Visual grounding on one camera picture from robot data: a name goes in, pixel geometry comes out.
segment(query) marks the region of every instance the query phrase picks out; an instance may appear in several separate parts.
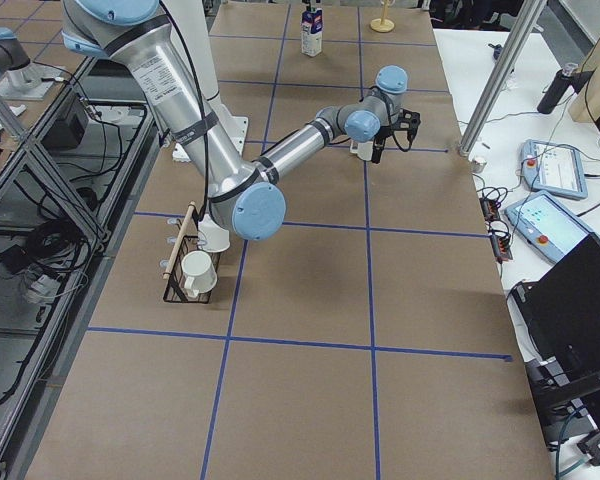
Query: black computer screen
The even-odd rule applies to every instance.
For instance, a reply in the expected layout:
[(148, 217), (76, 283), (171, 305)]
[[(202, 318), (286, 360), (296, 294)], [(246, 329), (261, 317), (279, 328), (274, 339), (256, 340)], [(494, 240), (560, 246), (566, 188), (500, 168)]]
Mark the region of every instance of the black computer screen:
[[(529, 291), (535, 327), (569, 380), (600, 370), (600, 239), (589, 235)], [(600, 391), (582, 398), (600, 430)]]

